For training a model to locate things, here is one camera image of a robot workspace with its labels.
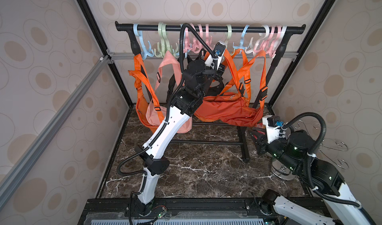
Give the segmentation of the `dark orange crossbody bag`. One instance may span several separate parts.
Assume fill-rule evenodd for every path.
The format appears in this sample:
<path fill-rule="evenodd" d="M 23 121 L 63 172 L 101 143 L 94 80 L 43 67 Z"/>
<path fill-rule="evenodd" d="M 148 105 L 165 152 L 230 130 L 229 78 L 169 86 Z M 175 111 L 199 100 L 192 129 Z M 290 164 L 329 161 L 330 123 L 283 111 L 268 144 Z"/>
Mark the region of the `dark orange crossbody bag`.
<path fill-rule="evenodd" d="M 250 106 L 252 99 L 251 68 L 259 57 L 264 59 L 259 82 L 258 96 L 260 98 L 255 100 L 258 105 Z M 226 83 L 218 96 L 223 106 L 223 115 L 220 120 L 234 126 L 254 127 L 263 116 L 265 99 L 268 96 L 266 53 L 260 51 L 249 60 L 243 51 L 236 50 L 233 55 L 226 53 L 225 62 L 232 79 Z"/>
<path fill-rule="evenodd" d="M 259 51 L 250 61 L 243 55 L 243 66 L 238 70 L 233 56 L 227 51 L 224 53 L 223 68 L 228 68 L 232 79 L 225 85 L 217 96 L 204 97 L 202 105 L 196 110 L 195 116 L 203 122 L 221 120 L 224 123 L 239 127 L 254 127 L 263 117 L 265 99 L 268 96 L 266 83 L 266 64 L 260 80 L 260 107 L 250 108 L 251 100 L 251 73 L 250 69 L 259 57 L 266 57 L 264 50 Z"/>

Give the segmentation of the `black crossbody bag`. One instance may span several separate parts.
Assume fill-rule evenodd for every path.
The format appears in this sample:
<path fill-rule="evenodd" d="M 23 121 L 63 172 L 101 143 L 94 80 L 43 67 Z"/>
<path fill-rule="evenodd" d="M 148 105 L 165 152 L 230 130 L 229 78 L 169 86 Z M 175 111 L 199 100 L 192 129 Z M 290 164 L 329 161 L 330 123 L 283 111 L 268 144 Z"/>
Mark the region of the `black crossbody bag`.
<path fill-rule="evenodd" d="M 171 102 L 175 89 L 176 89 L 176 79 L 175 79 L 175 75 L 173 74 L 168 83 L 168 91 L 167 91 L 167 98 L 166 98 L 167 104 Z"/>
<path fill-rule="evenodd" d="M 226 66 L 226 62 L 225 62 L 225 55 L 226 55 L 226 53 L 227 53 L 227 50 L 225 51 L 224 56 L 223 56 L 222 61 L 221 61 L 221 63 L 225 65 L 225 68 L 227 68 L 227 66 Z M 214 74 L 214 70 L 211 69 L 209 66 L 206 66 L 206 70 L 208 71 L 208 72 L 207 72 L 207 75 L 208 75 L 210 78 L 213 79 L 212 75 Z M 225 87 L 224 82 L 222 81 L 222 82 L 217 82 L 217 83 L 218 83 L 217 85 L 215 85 L 215 86 L 211 86 L 211 87 L 209 88 L 209 90 L 208 90 L 208 92 L 207 92 L 207 95 L 208 95 L 208 96 L 217 96 L 219 93 L 222 92 L 222 90 L 223 90 L 224 87 Z"/>

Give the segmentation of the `pink crossbody bag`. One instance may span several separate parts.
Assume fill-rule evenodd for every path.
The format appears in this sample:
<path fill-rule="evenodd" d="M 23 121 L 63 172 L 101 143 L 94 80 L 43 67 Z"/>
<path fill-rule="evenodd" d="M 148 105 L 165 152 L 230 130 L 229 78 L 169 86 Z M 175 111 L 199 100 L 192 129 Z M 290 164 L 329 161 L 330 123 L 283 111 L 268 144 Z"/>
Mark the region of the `pink crossbody bag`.
<path fill-rule="evenodd" d="M 168 66 L 170 64 L 172 65 L 173 72 L 174 72 L 171 78 L 170 78 L 170 73 L 168 71 L 165 71 L 165 74 L 163 74 L 163 67 Z M 154 93 L 156 92 L 161 82 L 165 82 L 165 83 L 168 82 L 169 86 L 170 86 L 170 83 L 173 83 L 173 82 L 176 83 L 176 85 L 178 85 L 181 81 L 181 78 L 182 78 L 182 73 L 181 73 L 180 63 L 169 51 L 167 51 L 165 53 L 165 56 L 162 62 L 160 63 L 158 67 L 157 78 L 156 78 L 157 80 L 156 80 L 155 89 L 153 92 Z M 156 94 L 154 94 L 152 96 L 150 103 L 148 104 L 148 109 L 146 111 L 146 119 L 148 121 L 148 124 L 150 126 L 158 127 L 166 115 L 166 110 L 167 110 L 166 107 L 160 106 L 159 100 Z"/>

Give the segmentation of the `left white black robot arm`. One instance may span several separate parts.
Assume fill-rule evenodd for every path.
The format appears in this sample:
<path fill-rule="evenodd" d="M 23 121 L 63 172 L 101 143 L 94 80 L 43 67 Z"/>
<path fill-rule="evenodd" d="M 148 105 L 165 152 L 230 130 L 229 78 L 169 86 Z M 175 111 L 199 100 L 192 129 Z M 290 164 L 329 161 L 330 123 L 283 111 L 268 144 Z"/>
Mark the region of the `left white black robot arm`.
<path fill-rule="evenodd" d="M 206 60 L 191 61 L 188 67 L 184 68 L 183 47 L 186 29 L 201 43 L 209 56 Z M 136 153 L 120 162 L 116 169 L 117 174 L 121 176 L 142 174 L 140 190 L 130 193 L 130 205 L 135 206 L 138 214 L 142 216 L 149 215 L 153 209 L 159 176 L 170 165 L 170 161 L 164 155 L 168 144 L 201 106 L 212 82 L 220 79 L 224 73 L 220 62 L 226 52 L 225 44 L 217 43 L 215 48 L 211 49 L 190 24 L 184 23 L 180 27 L 179 50 L 180 55 L 175 62 L 179 63 L 181 72 L 175 74 L 175 77 L 179 78 L 175 81 L 178 86 L 168 100 L 165 117 L 161 119 L 151 138 L 143 146 L 136 147 Z"/>

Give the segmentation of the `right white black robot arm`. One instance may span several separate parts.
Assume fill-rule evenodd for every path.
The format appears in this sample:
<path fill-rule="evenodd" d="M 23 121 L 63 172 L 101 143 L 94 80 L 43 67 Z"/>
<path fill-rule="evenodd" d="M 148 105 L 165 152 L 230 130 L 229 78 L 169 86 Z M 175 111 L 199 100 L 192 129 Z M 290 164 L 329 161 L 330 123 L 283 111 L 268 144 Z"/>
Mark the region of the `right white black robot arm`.
<path fill-rule="evenodd" d="M 318 138 L 312 138 L 305 130 L 294 130 L 294 123 L 304 117 L 317 119 L 320 125 Z M 305 112 L 285 124 L 278 116 L 267 115 L 262 118 L 262 122 L 262 128 L 250 131 L 257 153 L 268 153 L 293 175 L 298 176 L 314 194 L 324 200 L 337 218 L 317 214 L 271 189 L 257 203 L 264 215 L 278 214 L 301 225 L 375 224 L 361 202 L 354 197 L 338 169 L 316 156 L 327 131 L 322 116 Z"/>

